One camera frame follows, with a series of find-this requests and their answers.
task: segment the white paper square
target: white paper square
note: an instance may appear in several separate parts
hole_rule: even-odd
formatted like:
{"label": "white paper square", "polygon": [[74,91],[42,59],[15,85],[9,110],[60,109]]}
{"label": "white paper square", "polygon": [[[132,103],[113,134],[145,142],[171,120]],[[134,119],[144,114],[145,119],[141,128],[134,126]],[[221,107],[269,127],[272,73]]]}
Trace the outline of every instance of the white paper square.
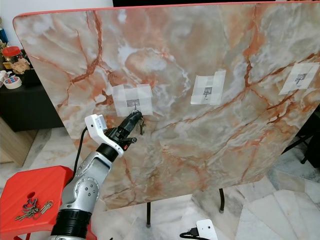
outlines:
{"label": "white paper square", "polygon": [[[134,109],[138,109],[143,115],[153,115],[152,90],[149,84],[138,84],[136,88],[128,89],[123,84],[117,85],[113,87],[112,96],[118,117],[126,117]],[[128,100],[138,100],[138,105],[128,106]]]}
{"label": "white paper square", "polygon": [[[214,76],[196,76],[192,91],[192,105],[210,104],[219,105],[221,103],[222,91],[226,71],[216,71]],[[211,94],[205,95],[205,89],[212,88]]]}
{"label": "white paper square", "polygon": [[318,69],[319,62],[295,63],[279,95],[284,95],[297,89],[307,89]]}

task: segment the marble tabletop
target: marble tabletop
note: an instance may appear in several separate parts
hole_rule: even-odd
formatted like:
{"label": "marble tabletop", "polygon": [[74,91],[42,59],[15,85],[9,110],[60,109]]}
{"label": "marble tabletop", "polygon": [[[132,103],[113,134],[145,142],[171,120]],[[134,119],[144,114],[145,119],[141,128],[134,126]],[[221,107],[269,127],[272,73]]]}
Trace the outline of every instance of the marble tabletop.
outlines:
{"label": "marble tabletop", "polygon": [[[38,12],[13,21],[76,146],[86,116],[103,114],[109,128],[124,119],[116,86],[151,89],[144,134],[132,132],[138,142],[101,188],[108,209],[260,180],[320,103],[319,23],[320,4],[297,2]],[[211,88],[210,100],[192,102],[198,87]],[[82,159],[96,148],[87,135]]]}

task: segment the wooden cabinet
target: wooden cabinet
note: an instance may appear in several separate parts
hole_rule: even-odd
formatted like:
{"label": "wooden cabinet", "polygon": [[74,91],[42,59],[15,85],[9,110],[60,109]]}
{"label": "wooden cabinet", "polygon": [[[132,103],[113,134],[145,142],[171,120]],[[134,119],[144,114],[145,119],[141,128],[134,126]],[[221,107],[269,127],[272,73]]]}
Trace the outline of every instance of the wooden cabinet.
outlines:
{"label": "wooden cabinet", "polygon": [[37,130],[14,132],[0,117],[0,163],[24,165]]}

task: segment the key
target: key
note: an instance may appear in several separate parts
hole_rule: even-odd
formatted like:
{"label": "key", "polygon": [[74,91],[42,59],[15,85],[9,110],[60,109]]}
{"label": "key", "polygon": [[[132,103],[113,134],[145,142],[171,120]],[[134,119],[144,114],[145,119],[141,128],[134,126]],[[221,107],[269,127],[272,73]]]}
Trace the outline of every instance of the key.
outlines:
{"label": "key", "polygon": [[145,133],[145,131],[143,130],[144,127],[146,127],[147,125],[145,124],[145,121],[142,122],[142,124],[140,124],[140,135],[143,135]]}
{"label": "key", "polygon": [[35,216],[33,215],[33,219],[34,219],[34,220],[37,220],[38,218],[40,218],[40,216],[41,216],[42,214],[44,214],[48,209],[50,209],[53,205],[54,205],[54,201],[52,201],[52,200],[48,201],[48,202],[40,209],[40,212],[39,212],[38,216],[35,217]]}
{"label": "key", "polygon": [[37,207],[34,207],[34,208],[30,209],[29,211],[22,211],[24,213],[24,215],[17,216],[15,218],[15,220],[22,221],[25,218],[32,218],[38,211],[39,211],[39,208],[37,208]]}
{"label": "key", "polygon": [[50,209],[53,206],[54,202],[48,201],[40,210],[41,214],[44,214],[48,209]]}

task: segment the black cable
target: black cable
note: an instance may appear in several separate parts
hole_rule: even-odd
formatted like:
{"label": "black cable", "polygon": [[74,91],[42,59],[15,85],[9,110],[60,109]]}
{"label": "black cable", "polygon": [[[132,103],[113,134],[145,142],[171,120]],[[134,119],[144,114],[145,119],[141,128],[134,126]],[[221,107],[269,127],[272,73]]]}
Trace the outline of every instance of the black cable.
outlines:
{"label": "black cable", "polygon": [[84,141],[85,133],[86,133],[87,130],[88,130],[88,128],[85,127],[83,129],[82,133],[81,133],[79,148],[78,148],[78,152],[77,152],[76,157],[75,157],[75,162],[74,162],[74,167],[73,167],[73,176],[72,176],[71,180],[74,179],[74,177],[76,175],[77,166],[78,166],[78,160],[79,160],[79,157],[80,157],[80,152],[81,152],[81,147],[82,147],[82,142]]}
{"label": "black cable", "polygon": [[203,238],[203,237],[199,237],[199,236],[192,236],[189,232],[180,233],[180,238],[182,238],[182,239],[209,240],[207,238]]}
{"label": "black cable", "polygon": [[209,240],[204,237],[199,237],[199,232],[196,227],[191,228],[190,231],[183,232],[180,234],[180,238],[182,239],[197,239],[197,240]]}

